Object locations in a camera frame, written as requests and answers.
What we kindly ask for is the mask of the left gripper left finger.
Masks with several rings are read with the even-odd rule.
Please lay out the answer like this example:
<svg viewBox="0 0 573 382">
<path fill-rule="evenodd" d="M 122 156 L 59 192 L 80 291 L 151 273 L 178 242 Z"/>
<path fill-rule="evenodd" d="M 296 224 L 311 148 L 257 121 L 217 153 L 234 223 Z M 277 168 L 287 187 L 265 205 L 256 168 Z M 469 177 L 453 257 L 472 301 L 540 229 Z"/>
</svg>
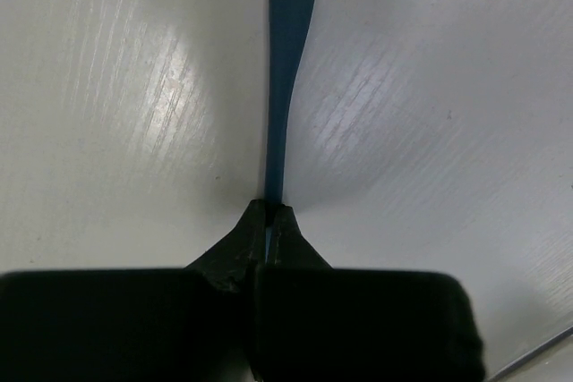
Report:
<svg viewBox="0 0 573 382">
<path fill-rule="evenodd" d="M 249 272 L 265 205 L 186 267 L 16 271 L 1 278 L 4 381 L 217 381 L 248 365 Z"/>
</svg>

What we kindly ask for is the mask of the blue plastic knife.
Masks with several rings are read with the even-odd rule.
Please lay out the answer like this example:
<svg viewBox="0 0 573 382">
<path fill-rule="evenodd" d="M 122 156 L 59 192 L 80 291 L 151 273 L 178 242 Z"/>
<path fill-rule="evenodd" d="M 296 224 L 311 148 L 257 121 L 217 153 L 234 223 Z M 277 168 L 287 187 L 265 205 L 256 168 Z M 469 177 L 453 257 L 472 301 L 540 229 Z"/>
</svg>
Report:
<svg viewBox="0 0 573 382">
<path fill-rule="evenodd" d="M 314 0 L 269 0 L 269 107 L 264 199 L 268 214 L 265 256 L 270 255 L 274 217 L 283 200 L 287 124 L 295 79 L 310 28 Z"/>
</svg>

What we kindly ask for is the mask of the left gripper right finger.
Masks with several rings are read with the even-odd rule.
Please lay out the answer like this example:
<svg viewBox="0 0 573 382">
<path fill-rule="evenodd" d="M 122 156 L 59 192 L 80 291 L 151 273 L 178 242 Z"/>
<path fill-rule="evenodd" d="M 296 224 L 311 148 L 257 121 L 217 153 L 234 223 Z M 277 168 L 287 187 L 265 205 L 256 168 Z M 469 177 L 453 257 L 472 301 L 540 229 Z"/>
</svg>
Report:
<svg viewBox="0 0 573 382">
<path fill-rule="evenodd" d="M 484 380 L 483 341 L 457 279 L 333 268 L 293 209 L 272 215 L 253 288 L 252 358 L 263 380 Z"/>
</svg>

